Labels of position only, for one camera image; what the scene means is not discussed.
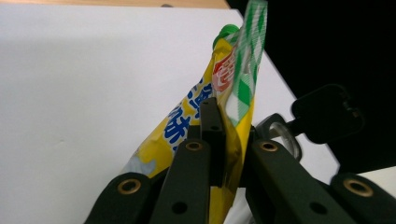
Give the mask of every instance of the red logo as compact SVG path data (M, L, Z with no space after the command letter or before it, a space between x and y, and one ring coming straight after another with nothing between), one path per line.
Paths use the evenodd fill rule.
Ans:
M231 52L220 62L215 63L212 75L213 88L216 91L225 91L233 82L233 70L235 66L235 57Z

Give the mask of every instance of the white surface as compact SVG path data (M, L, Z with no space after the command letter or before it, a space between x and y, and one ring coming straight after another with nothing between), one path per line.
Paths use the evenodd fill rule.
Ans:
M236 10L0 5L2 222L82 223L199 81L227 23L242 24ZM264 56L253 124L291 120L292 102ZM299 141L303 166L327 183L332 154Z

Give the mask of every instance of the yellow snack bag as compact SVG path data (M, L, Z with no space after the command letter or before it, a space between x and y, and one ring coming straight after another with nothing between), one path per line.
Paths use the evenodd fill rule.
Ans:
M239 185L264 47L266 12L266 1L250 0L243 26L223 27L202 79L142 142L123 169L153 177L169 167L189 126L200 122L200 103L216 97L226 132L226 164L223 186L211 188L210 223L224 221Z

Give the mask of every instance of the wooden surface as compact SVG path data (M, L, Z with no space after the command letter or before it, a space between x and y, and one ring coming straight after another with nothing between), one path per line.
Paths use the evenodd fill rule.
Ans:
M0 3L123 6L123 7L198 7L230 8L225 0L0 0Z

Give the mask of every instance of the green and white stripes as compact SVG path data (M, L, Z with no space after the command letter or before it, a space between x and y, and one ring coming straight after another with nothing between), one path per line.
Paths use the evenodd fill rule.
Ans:
M236 41L233 91L226 105L226 112L233 126L246 115L254 97L257 73L264 51L267 6L266 1L250 0L243 26L238 33L226 37L231 44Z

